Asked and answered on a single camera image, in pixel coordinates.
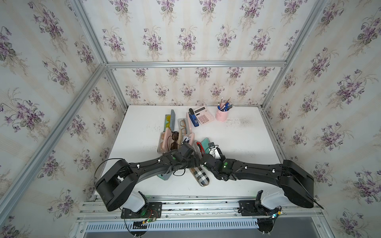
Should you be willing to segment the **pink case white glasses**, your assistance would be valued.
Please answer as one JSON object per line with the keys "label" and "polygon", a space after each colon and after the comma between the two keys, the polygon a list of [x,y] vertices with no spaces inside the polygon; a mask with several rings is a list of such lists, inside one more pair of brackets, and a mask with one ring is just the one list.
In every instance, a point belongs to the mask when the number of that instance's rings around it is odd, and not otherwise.
{"label": "pink case white glasses", "polygon": [[188,143],[190,146],[193,146],[195,134],[191,133],[182,137],[181,143]]}

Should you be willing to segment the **black tan glasses case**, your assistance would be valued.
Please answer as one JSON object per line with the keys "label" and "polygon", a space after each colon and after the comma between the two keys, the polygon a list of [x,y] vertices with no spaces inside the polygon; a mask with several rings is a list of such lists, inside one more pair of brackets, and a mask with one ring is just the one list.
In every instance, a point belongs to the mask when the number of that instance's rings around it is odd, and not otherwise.
{"label": "black tan glasses case", "polygon": [[215,159],[224,161],[226,159],[225,155],[222,153],[219,147],[215,147],[211,150]]}

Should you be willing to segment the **grey glasses case red glasses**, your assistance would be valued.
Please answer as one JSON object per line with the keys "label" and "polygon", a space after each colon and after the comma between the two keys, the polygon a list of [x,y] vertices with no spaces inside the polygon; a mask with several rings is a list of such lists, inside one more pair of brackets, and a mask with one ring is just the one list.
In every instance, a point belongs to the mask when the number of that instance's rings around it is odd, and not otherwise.
{"label": "grey glasses case red glasses", "polygon": [[210,144],[210,140],[208,137],[206,137],[202,142],[201,142],[201,146],[202,146],[202,151],[204,152],[204,154],[209,154],[209,144]]}

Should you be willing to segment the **plaid glasses case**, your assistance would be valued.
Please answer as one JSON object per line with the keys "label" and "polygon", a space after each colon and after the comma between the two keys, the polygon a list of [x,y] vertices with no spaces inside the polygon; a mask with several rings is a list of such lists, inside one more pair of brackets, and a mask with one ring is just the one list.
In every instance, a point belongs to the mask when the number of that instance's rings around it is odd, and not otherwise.
{"label": "plaid glasses case", "polygon": [[200,186],[204,187],[209,185],[210,179],[201,166],[189,168],[189,171]]}

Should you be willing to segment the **teal glasses case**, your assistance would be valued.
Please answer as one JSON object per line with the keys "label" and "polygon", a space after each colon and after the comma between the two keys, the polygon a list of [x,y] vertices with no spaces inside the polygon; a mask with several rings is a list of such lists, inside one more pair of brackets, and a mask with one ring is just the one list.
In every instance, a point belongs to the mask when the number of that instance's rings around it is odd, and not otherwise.
{"label": "teal glasses case", "polygon": [[157,177],[159,177],[162,180],[169,180],[169,178],[172,176],[172,172],[165,173],[165,174],[158,174]]}

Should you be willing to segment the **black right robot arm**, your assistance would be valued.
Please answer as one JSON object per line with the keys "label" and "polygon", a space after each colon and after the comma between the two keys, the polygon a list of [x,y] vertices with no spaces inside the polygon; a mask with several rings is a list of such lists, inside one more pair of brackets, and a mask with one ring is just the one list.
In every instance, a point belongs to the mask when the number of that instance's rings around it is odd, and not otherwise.
{"label": "black right robot arm", "polygon": [[314,206],[314,178],[291,160],[282,164],[251,164],[235,159],[215,159],[205,154],[200,164],[218,180],[253,180],[281,188],[288,200],[303,208]]}

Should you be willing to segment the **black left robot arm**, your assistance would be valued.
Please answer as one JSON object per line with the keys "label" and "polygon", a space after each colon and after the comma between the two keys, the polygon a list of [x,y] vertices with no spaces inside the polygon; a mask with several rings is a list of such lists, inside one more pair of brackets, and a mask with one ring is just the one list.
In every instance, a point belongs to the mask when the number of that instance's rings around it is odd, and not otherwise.
{"label": "black left robot arm", "polygon": [[159,174],[194,168],[200,165],[200,156],[188,143],[179,149],[165,152],[160,157],[139,163],[119,158],[95,183],[107,211],[121,207],[130,197],[137,183]]}

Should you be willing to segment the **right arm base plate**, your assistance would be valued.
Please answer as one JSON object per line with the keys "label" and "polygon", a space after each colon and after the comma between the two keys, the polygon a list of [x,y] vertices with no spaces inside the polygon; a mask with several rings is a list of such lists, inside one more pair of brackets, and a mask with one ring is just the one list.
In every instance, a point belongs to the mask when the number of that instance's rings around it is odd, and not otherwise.
{"label": "right arm base plate", "polygon": [[278,206],[274,209],[269,209],[261,204],[260,201],[241,200],[239,201],[238,213],[242,216],[265,216],[277,217],[281,214],[282,207]]}

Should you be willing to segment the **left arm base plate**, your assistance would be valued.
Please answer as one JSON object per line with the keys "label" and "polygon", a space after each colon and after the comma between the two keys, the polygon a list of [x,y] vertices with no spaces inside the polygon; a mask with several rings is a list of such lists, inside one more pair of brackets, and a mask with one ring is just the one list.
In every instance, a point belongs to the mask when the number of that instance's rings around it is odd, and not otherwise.
{"label": "left arm base plate", "polygon": [[162,212],[162,202],[149,202],[143,206],[138,212],[123,208],[121,219],[151,219],[160,218]]}

